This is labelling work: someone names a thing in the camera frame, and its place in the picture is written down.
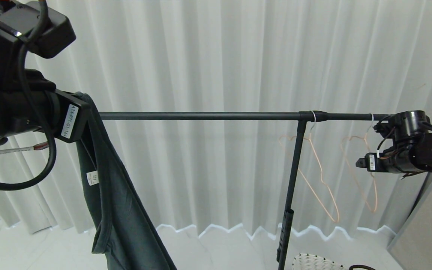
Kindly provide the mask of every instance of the white label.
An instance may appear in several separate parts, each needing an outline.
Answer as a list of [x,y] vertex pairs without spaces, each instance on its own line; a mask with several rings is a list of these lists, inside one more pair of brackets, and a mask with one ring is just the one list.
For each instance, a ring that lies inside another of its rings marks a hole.
[[375,171],[376,170],[376,164],[374,162],[374,155],[369,155],[369,169],[371,171]]
[[66,119],[64,120],[63,130],[61,131],[61,136],[69,139],[71,138],[72,128],[74,127],[74,121],[76,120],[76,116],[78,115],[78,106],[74,106],[73,104],[69,105],[67,108]]
[[96,185],[97,183],[99,183],[98,171],[87,172],[86,178],[88,179],[88,183],[90,186]]

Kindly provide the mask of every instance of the dark green shirt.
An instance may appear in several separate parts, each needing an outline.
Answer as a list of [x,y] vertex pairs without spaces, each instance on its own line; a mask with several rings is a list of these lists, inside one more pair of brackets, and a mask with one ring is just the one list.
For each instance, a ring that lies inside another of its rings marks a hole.
[[[87,94],[77,96],[91,105],[88,123],[76,145],[84,197],[96,226],[92,252],[106,255],[109,270],[175,270],[94,102]],[[91,173],[89,181],[87,173],[93,171],[97,173]]]

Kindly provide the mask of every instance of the white curtain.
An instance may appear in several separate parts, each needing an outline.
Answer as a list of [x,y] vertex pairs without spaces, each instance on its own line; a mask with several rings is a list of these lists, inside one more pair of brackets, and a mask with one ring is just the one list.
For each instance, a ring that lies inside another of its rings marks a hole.
[[[100,111],[303,111],[396,113],[425,110],[432,120],[432,1],[49,0],[70,18],[77,40],[57,57],[34,55],[27,67],[64,91],[91,95]],[[281,222],[295,121],[105,121],[155,225],[243,224],[275,233]],[[397,232],[424,175],[398,180],[363,169],[351,178],[339,144],[364,136],[369,122],[328,121],[312,132],[340,222],[324,212],[298,175],[293,228],[330,234],[340,226]],[[372,130],[372,150],[381,137]],[[43,142],[41,134],[3,147]],[[344,148],[351,165],[367,152]],[[36,176],[45,152],[0,156],[0,181]],[[335,217],[319,166],[305,143],[301,170]],[[82,194],[74,145],[58,142],[50,176],[38,186],[0,191],[0,220],[33,233],[49,226],[93,226]]]

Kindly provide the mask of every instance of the black metal rod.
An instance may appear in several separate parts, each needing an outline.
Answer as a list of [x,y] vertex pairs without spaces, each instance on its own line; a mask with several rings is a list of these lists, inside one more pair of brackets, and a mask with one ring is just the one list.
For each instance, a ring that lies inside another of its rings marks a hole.
[[[296,176],[298,175],[298,167],[300,165],[300,157],[301,157],[301,150],[303,146],[303,140],[305,138],[305,131],[306,131],[306,124],[307,121],[299,121],[298,122],[298,129],[296,133],[296,141],[294,145],[294,154],[293,154],[293,163],[291,164],[291,173],[289,174],[289,184],[288,184],[288,193],[286,194],[286,204],[284,206],[285,212],[291,212],[291,203],[293,202],[293,194],[294,194],[294,188],[296,186]],[[285,234],[280,241],[282,242],[282,252],[279,255],[279,266],[278,270],[284,270],[284,265],[286,262],[286,253],[288,251],[288,245],[290,243],[290,232],[291,232],[291,225],[289,228],[286,226],[287,224],[283,223],[283,227],[286,228],[286,230],[289,230],[289,234]]]
[[[387,114],[327,113],[314,111],[317,122],[326,120],[379,121]],[[311,111],[298,112],[100,112],[103,120],[306,120],[314,121]]]

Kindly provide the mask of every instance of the floor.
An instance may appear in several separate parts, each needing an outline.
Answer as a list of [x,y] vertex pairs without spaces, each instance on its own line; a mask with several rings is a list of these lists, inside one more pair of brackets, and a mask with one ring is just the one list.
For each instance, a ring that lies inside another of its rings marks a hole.
[[[226,230],[208,227],[201,237],[194,226],[176,232],[159,226],[158,232],[179,270],[275,270],[279,236],[264,230],[249,236],[241,226]],[[5,228],[0,222],[0,269],[11,270],[105,270],[103,255],[91,254],[95,230],[77,234],[74,229],[52,228],[29,235],[24,227]],[[384,227],[377,232],[358,230],[348,239],[336,229],[321,238],[317,228],[294,232],[291,236],[286,269],[291,269],[297,253],[311,253],[345,266],[365,264],[377,270],[401,270],[387,253],[394,234]]]

